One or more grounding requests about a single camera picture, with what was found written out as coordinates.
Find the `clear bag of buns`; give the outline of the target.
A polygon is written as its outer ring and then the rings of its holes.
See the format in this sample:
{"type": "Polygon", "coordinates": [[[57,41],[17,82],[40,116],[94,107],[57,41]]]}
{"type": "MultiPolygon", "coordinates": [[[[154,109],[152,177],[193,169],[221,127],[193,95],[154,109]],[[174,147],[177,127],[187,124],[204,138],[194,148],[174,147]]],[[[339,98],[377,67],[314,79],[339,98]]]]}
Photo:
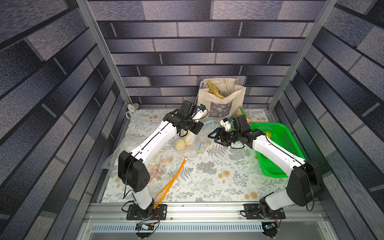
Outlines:
{"type": "Polygon", "coordinates": [[[194,140],[195,144],[191,146],[186,146],[183,151],[194,151],[197,155],[202,155],[205,153],[207,148],[213,144],[213,140],[208,138],[208,134],[216,129],[216,124],[214,120],[207,121],[204,123],[202,130],[196,135],[193,133],[188,133],[185,137],[181,138],[185,140],[194,140]]]}

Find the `pale pear with stem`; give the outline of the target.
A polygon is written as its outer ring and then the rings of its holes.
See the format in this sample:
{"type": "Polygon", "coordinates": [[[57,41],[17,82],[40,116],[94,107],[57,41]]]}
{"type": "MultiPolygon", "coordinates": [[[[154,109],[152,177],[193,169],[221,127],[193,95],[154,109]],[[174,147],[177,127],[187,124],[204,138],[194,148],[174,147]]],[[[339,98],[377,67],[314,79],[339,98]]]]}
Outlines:
{"type": "Polygon", "coordinates": [[[183,151],[186,148],[186,142],[183,139],[177,139],[174,147],[177,151],[183,151]]]}

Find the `clear orange zip-top bag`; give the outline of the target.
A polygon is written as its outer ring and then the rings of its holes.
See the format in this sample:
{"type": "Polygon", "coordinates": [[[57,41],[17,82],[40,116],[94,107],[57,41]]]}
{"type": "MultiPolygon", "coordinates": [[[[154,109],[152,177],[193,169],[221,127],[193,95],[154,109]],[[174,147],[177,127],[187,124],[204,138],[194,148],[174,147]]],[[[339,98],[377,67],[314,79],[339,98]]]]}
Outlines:
{"type": "Polygon", "coordinates": [[[151,176],[148,166],[161,148],[177,134],[163,131],[139,139],[126,134],[115,151],[102,164],[103,169],[116,171],[123,185],[133,194],[134,203],[141,210],[154,209],[155,200],[148,184],[151,176]]]}

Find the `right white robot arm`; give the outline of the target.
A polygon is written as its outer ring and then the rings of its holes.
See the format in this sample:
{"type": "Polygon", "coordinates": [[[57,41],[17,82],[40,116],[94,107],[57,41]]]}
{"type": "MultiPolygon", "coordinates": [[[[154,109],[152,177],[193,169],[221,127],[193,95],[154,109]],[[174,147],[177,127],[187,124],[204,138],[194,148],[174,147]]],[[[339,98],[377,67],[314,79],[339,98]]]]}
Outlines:
{"type": "Polygon", "coordinates": [[[257,211],[245,210],[245,216],[260,215],[270,219],[284,207],[306,206],[324,191],[321,167],[315,161],[308,161],[298,147],[289,129],[279,123],[257,123],[250,125],[241,115],[221,126],[208,137],[225,147],[240,142],[273,162],[288,177],[286,187],[272,192],[259,201],[257,211]]]}

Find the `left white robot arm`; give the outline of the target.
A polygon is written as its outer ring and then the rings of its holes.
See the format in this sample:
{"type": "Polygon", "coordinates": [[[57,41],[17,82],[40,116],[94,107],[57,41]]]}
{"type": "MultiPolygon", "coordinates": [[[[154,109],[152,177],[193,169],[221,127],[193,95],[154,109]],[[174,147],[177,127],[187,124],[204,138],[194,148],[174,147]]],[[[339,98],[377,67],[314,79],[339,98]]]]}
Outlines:
{"type": "Polygon", "coordinates": [[[208,116],[205,105],[184,101],[179,109],[167,113],[159,127],[138,147],[119,155],[118,177],[133,194],[134,204],[143,213],[152,213],[155,200],[147,185],[151,179],[148,165],[159,150],[173,137],[198,134],[203,127],[201,119],[208,116]]]}

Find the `green chips bag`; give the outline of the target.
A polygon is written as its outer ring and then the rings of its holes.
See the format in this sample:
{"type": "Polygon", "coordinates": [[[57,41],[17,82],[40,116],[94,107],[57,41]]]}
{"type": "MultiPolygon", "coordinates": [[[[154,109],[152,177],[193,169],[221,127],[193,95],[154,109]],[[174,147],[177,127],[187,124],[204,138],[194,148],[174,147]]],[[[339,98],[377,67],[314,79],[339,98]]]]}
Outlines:
{"type": "Polygon", "coordinates": [[[233,115],[233,118],[235,117],[240,117],[240,116],[245,116],[247,123],[249,125],[254,124],[255,122],[250,118],[250,116],[242,109],[242,107],[238,107],[237,113],[233,115]]]}

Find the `beige canvas tote bag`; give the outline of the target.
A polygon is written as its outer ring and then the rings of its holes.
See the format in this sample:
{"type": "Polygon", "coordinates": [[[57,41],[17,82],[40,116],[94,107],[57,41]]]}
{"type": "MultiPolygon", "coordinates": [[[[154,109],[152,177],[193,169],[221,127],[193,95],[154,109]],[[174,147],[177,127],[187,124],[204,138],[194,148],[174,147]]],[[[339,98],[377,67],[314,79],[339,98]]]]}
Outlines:
{"type": "Polygon", "coordinates": [[[246,87],[238,84],[238,78],[210,78],[200,83],[197,104],[208,110],[202,122],[234,117],[243,105],[246,87]]]}

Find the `yellow snack packet in tote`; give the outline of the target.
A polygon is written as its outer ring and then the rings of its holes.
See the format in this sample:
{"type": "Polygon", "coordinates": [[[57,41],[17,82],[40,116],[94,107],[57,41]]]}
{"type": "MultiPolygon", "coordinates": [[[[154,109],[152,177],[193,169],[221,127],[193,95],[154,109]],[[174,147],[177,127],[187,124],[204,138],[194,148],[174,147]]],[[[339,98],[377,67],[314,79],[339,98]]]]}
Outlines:
{"type": "Polygon", "coordinates": [[[209,93],[215,95],[216,97],[220,98],[220,99],[224,99],[225,97],[221,94],[221,91],[219,90],[219,88],[213,84],[211,81],[207,81],[206,82],[206,85],[209,87],[209,93]]]}

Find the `green plastic basket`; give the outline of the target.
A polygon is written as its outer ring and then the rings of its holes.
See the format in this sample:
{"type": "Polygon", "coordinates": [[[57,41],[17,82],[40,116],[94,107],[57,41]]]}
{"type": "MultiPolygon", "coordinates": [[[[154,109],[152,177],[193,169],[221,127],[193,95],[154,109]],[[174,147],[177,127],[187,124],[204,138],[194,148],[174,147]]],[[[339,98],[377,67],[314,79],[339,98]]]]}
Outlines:
{"type": "Polygon", "coordinates": [[[288,178],[294,167],[305,164],[305,158],[290,130],[280,123],[251,125],[264,133],[257,137],[253,149],[257,152],[262,172],[273,178],[288,178]]]}

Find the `white cup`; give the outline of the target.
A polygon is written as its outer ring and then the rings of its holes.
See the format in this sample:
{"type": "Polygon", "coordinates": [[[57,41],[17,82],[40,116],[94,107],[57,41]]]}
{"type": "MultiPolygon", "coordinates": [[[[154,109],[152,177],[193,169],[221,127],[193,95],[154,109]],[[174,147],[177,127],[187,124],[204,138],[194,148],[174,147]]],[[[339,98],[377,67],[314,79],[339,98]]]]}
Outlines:
{"type": "Polygon", "coordinates": [[[132,118],[132,115],[135,113],[135,111],[139,108],[138,103],[128,104],[126,111],[126,118],[130,120],[132,118]]]}

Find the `right circuit board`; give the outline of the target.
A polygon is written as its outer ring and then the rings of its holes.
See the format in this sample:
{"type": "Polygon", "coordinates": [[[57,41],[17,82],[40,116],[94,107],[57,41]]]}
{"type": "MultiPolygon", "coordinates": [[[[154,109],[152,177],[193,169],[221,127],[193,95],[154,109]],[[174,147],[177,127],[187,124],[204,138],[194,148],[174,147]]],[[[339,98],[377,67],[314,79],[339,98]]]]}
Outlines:
{"type": "Polygon", "coordinates": [[[275,238],[279,232],[279,228],[275,223],[262,223],[263,234],[270,238],[275,238]]]}

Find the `circuit board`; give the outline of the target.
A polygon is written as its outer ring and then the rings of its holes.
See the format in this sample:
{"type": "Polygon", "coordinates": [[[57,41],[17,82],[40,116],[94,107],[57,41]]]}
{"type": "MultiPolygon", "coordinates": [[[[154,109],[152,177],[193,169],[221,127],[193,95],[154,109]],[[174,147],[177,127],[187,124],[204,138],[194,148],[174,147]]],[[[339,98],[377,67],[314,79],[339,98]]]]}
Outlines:
{"type": "Polygon", "coordinates": [[[263,234],[270,238],[275,238],[279,232],[279,228],[275,223],[262,223],[263,234]]]}
{"type": "Polygon", "coordinates": [[[153,232],[157,226],[158,222],[155,223],[144,223],[144,222],[138,222],[136,223],[135,226],[135,231],[136,232],[153,232]]]}

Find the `left circuit board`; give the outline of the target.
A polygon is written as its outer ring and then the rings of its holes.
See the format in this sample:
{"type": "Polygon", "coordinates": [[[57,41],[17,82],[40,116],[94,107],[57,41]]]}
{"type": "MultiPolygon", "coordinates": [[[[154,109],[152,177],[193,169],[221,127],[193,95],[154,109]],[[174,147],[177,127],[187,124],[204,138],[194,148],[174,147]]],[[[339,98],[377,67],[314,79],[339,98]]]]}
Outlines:
{"type": "Polygon", "coordinates": [[[158,222],[155,223],[144,223],[144,222],[138,222],[136,223],[135,226],[135,231],[136,232],[153,232],[157,226],[158,222]]]}

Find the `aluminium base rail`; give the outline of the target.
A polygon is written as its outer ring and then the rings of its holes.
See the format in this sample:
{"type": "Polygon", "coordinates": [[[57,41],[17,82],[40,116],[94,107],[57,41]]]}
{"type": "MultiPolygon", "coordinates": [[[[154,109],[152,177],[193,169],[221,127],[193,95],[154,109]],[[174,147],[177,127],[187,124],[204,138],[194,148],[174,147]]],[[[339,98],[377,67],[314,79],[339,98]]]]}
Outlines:
{"type": "Polygon", "coordinates": [[[168,234],[168,233],[262,233],[262,223],[275,223],[280,229],[278,236],[314,234],[328,239],[332,234],[328,217],[320,203],[308,212],[305,207],[290,206],[279,210],[270,219],[241,215],[245,207],[255,203],[202,202],[167,203],[165,216],[153,232],[136,232],[137,220],[128,220],[121,203],[91,204],[82,222],[79,239],[90,239],[96,234],[168,234]]]}

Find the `left aluminium frame post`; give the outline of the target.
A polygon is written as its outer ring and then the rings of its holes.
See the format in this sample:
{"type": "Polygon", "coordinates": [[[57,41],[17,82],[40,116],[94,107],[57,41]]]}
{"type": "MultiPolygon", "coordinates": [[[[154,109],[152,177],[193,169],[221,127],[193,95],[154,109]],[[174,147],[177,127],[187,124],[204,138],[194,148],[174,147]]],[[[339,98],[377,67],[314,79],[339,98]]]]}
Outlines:
{"type": "Polygon", "coordinates": [[[86,24],[88,25],[90,32],[92,36],[94,37],[96,44],[99,47],[99,50],[110,69],[110,72],[112,74],[112,77],[115,81],[115,83],[118,86],[118,89],[120,90],[123,99],[127,104],[132,104],[132,100],[127,92],[127,89],[123,83],[122,77],[118,71],[118,68],[113,60],[112,54],[107,46],[107,43],[102,35],[102,32],[99,28],[99,25],[92,13],[92,10],[88,4],[88,1],[86,0],[76,0],[76,3],[80,9],[80,12],[82,13],[84,20],[86,24]]]}

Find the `aluminium frame post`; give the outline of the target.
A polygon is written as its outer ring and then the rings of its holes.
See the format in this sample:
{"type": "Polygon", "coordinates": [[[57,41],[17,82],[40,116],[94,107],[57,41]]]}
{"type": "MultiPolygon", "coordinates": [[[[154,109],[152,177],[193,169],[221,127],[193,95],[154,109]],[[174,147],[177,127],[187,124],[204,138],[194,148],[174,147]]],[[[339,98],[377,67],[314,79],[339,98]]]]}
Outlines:
{"type": "Polygon", "coordinates": [[[76,3],[80,9],[80,12],[82,13],[84,20],[86,24],[88,25],[90,32],[92,36],[94,37],[96,44],[99,47],[99,50],[110,69],[110,72],[112,74],[112,77],[115,81],[115,83],[118,86],[118,89],[120,90],[123,99],[127,104],[132,104],[132,100],[127,92],[127,89],[123,83],[122,77],[118,71],[118,68],[113,60],[112,54],[107,46],[107,43],[102,35],[102,32],[99,28],[99,25],[92,13],[92,10],[88,4],[88,1],[86,0],[76,0],[76,3]]]}
{"type": "Polygon", "coordinates": [[[310,47],[312,46],[315,38],[317,37],[321,28],[323,27],[324,23],[326,22],[327,18],[331,14],[336,3],[337,3],[337,0],[325,1],[325,4],[322,7],[321,11],[319,12],[319,15],[317,16],[312,29],[310,30],[309,34],[305,38],[304,43],[302,44],[297,55],[294,58],[293,63],[291,64],[286,75],[284,76],[282,83],[280,84],[280,86],[278,87],[278,90],[276,91],[275,95],[273,96],[271,103],[267,107],[268,113],[273,112],[275,106],[277,105],[282,94],[284,93],[288,83],[294,78],[299,65],[301,64],[305,55],[307,54],[310,47]]]}

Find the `right aluminium frame post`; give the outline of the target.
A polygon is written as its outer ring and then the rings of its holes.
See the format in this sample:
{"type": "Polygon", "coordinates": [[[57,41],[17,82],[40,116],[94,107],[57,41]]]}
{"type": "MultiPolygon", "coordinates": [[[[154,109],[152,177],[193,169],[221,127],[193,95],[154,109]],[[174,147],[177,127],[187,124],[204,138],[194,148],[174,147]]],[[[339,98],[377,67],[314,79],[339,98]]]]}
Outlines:
{"type": "Polygon", "coordinates": [[[323,27],[324,23],[326,22],[327,18],[331,14],[336,3],[337,3],[337,0],[325,1],[325,4],[322,7],[321,11],[319,12],[319,15],[317,16],[312,29],[310,30],[309,34],[305,38],[304,43],[302,44],[297,55],[294,58],[293,63],[291,64],[286,75],[284,76],[282,83],[280,84],[280,86],[278,87],[278,90],[276,91],[275,95],[273,96],[271,103],[267,107],[268,113],[273,112],[275,106],[277,105],[282,94],[284,93],[288,83],[294,78],[299,65],[301,64],[305,55],[307,54],[310,47],[312,46],[315,38],[317,37],[321,28],[323,27]]]}

